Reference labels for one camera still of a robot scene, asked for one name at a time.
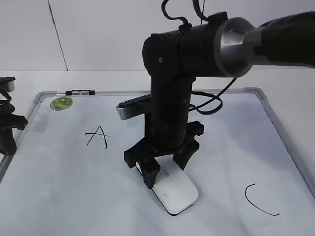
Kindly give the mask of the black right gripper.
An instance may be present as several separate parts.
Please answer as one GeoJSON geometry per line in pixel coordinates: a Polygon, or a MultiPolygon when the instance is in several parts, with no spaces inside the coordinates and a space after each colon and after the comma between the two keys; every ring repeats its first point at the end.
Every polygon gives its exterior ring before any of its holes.
{"type": "Polygon", "coordinates": [[[152,189],[160,171],[156,157],[173,155],[173,160],[184,170],[189,159],[198,151],[195,136],[204,133],[204,125],[188,122],[190,104],[150,104],[145,115],[144,137],[124,152],[124,160],[130,168],[140,167],[143,181],[152,189]]]}

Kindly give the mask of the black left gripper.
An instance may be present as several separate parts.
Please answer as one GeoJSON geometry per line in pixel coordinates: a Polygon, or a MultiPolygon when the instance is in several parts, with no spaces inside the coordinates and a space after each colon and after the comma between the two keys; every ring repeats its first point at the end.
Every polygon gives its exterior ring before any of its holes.
{"type": "Polygon", "coordinates": [[[0,110],[0,153],[13,155],[17,145],[13,137],[13,128],[24,130],[28,124],[24,116],[9,113],[9,110],[0,110]]]}

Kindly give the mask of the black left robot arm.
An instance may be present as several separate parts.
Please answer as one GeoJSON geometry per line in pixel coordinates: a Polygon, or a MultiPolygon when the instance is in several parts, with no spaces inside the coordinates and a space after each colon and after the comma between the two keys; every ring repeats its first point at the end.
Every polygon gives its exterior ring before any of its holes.
{"type": "Polygon", "coordinates": [[[24,130],[28,124],[24,116],[13,114],[15,107],[11,104],[10,92],[14,91],[15,77],[0,78],[0,94],[4,99],[0,100],[0,153],[13,155],[17,145],[13,137],[12,129],[24,130]]]}

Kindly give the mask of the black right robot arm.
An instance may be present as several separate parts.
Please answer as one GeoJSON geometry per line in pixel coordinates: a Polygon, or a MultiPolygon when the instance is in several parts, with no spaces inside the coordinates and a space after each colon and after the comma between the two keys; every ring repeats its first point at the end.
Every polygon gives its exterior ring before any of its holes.
{"type": "Polygon", "coordinates": [[[124,152],[130,168],[140,166],[148,188],[155,184],[159,156],[172,155],[184,169],[198,150],[203,124],[188,121],[192,84],[198,77],[239,78],[254,65],[315,65],[315,14],[304,12],[254,27],[244,18],[211,15],[201,26],[152,34],[142,57],[151,76],[149,95],[120,103],[132,116],[145,116],[144,137],[124,152]]]}

